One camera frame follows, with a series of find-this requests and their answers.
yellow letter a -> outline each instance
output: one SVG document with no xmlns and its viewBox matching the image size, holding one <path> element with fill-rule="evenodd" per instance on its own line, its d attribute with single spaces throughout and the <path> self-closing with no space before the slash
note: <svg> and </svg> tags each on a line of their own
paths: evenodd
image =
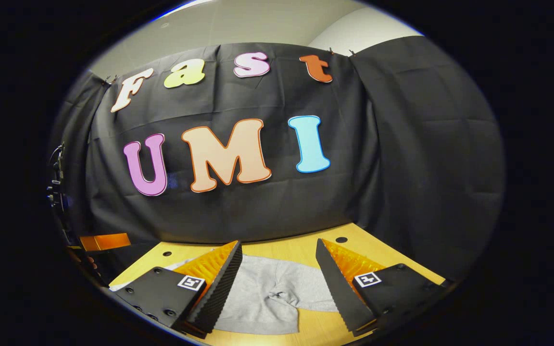
<svg viewBox="0 0 554 346">
<path fill-rule="evenodd" d="M 164 86 L 167 88 L 178 87 L 179 85 L 194 85 L 204 78 L 202 59 L 190 59 L 174 65 L 171 74 L 166 77 Z"/>
</svg>

letter u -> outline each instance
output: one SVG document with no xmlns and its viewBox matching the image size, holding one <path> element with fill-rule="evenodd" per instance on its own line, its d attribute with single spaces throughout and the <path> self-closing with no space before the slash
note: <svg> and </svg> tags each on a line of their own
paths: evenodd
<svg viewBox="0 0 554 346">
<path fill-rule="evenodd" d="M 146 196 L 161 195 L 167 186 L 167 178 L 164 166 L 164 157 L 161 149 L 165 137 L 163 134 L 151 135 L 145 140 L 145 145 L 151 150 L 151 160 L 155 170 L 155 179 L 148 182 L 140 168 L 140 143 L 131 142 L 123 148 L 123 153 L 127 156 L 127 166 L 132 177 L 132 182 L 141 194 Z"/>
</svg>

gray fabric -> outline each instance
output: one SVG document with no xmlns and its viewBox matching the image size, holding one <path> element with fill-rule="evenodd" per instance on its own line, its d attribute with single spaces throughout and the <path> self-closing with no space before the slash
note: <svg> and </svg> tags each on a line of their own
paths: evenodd
<svg viewBox="0 0 554 346">
<path fill-rule="evenodd" d="M 167 268 L 174 270 L 191 260 Z M 243 255 L 214 329 L 264 335 L 298 333 L 297 309 L 337 311 L 321 270 L 293 261 Z"/>
</svg>

letter m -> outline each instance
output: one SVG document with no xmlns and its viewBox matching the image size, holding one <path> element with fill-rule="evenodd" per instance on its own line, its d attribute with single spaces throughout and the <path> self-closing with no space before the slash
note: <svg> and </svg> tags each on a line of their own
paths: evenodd
<svg viewBox="0 0 554 346">
<path fill-rule="evenodd" d="M 254 183 L 270 178 L 271 170 L 264 165 L 260 144 L 262 127 L 264 123 L 259 119 L 237 122 L 226 147 L 209 127 L 194 127 L 183 132 L 181 139 L 189 144 L 194 170 L 191 190 L 206 192 L 217 187 L 217 180 L 209 176 L 209 166 L 225 185 L 232 182 L 237 162 L 240 165 L 237 180 L 241 183 Z"/>
</svg>

letter i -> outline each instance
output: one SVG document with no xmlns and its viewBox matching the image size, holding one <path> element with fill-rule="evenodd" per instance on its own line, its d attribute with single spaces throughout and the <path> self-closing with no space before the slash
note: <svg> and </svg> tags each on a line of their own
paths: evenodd
<svg viewBox="0 0 554 346">
<path fill-rule="evenodd" d="M 314 115 L 295 116 L 288 120 L 288 125 L 295 129 L 296 137 L 301 150 L 301 162 L 296 165 L 301 173 L 314 173 L 323 171 L 330 166 L 322 152 L 317 126 L 321 123 L 319 117 Z"/>
</svg>

